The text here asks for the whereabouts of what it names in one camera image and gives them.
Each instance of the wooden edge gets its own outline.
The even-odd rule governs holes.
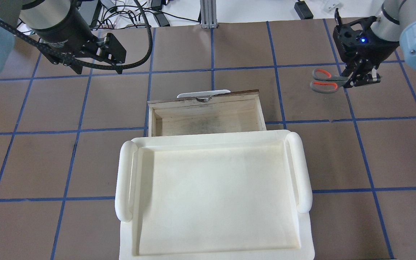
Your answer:
[[[236,91],[236,92],[229,92],[223,94],[213,95],[212,97],[225,97],[225,96],[241,96],[241,95],[259,95],[259,90],[244,90],[244,91]],[[194,100],[197,99],[196,97],[180,97],[178,99],[167,99],[167,100],[150,100],[147,101],[147,104],[157,104],[157,103],[166,103],[166,102],[177,102],[177,101],[184,101],[184,100]]]

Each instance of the tray handle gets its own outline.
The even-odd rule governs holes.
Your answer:
[[[115,212],[122,222],[133,219],[131,199],[131,175],[137,164],[137,145],[129,140],[122,145],[118,162],[117,191],[115,193]]]
[[[285,137],[285,145],[290,149],[292,158],[291,163],[296,179],[298,191],[296,208],[299,213],[306,214],[311,210],[312,206],[312,188],[309,173],[307,171],[303,142],[297,133],[291,132]]]

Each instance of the thick black hose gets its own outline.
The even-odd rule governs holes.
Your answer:
[[[144,9],[139,4],[139,2],[137,0],[134,0],[134,2],[136,3],[139,10],[142,13],[144,13]],[[24,40],[28,44],[30,44],[32,46],[35,46],[41,52],[51,54],[51,55],[56,56],[56,57],[58,57],[58,58],[60,58],[64,61],[71,62],[72,64],[76,64],[76,65],[79,65],[79,66],[86,66],[86,67],[92,68],[92,69],[122,70],[122,69],[130,69],[130,68],[135,68],[137,66],[141,66],[142,64],[144,64],[148,60],[148,58],[150,57],[150,54],[152,53],[152,47],[153,47],[152,31],[150,30],[150,25],[147,21],[147,17],[144,15],[143,18],[144,18],[144,23],[145,23],[146,28],[147,28],[149,48],[148,48],[147,53],[145,54],[145,56],[140,61],[134,62],[133,64],[126,64],[126,65],[99,65],[99,64],[92,64],[92,63],[86,62],[86,61],[81,61],[81,60],[75,59],[71,56],[65,55],[65,54],[63,54],[59,51],[56,51],[54,49],[51,49],[51,47],[49,47],[46,44],[38,43],[37,41],[35,41],[32,38],[30,38],[30,37],[26,36],[25,34],[21,33],[19,30],[17,30],[16,28],[14,28],[13,26],[4,22],[1,19],[0,19],[0,27],[5,29],[6,31],[10,32],[11,34],[14,34],[15,36],[19,37],[20,39]]]

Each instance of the white plastic handle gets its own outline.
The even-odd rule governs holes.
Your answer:
[[[204,96],[213,96],[218,94],[225,94],[230,93],[230,90],[221,89],[221,90],[210,90],[210,91],[200,91],[200,92],[189,92],[189,93],[181,93],[178,95],[177,98],[187,98],[187,97],[204,97]]]
[[[291,132],[285,137],[285,145],[290,149],[296,187],[298,190],[298,202],[296,208],[299,213],[305,214],[311,210],[312,188],[309,173],[307,171],[303,142],[297,133]]]
[[[130,222],[133,219],[133,210],[130,207],[131,174],[137,163],[137,145],[127,141],[120,150],[118,162],[117,191],[115,193],[115,212],[120,221]]]

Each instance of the metal post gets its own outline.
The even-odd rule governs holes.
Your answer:
[[[216,0],[200,0],[200,15],[202,28],[218,28]]]

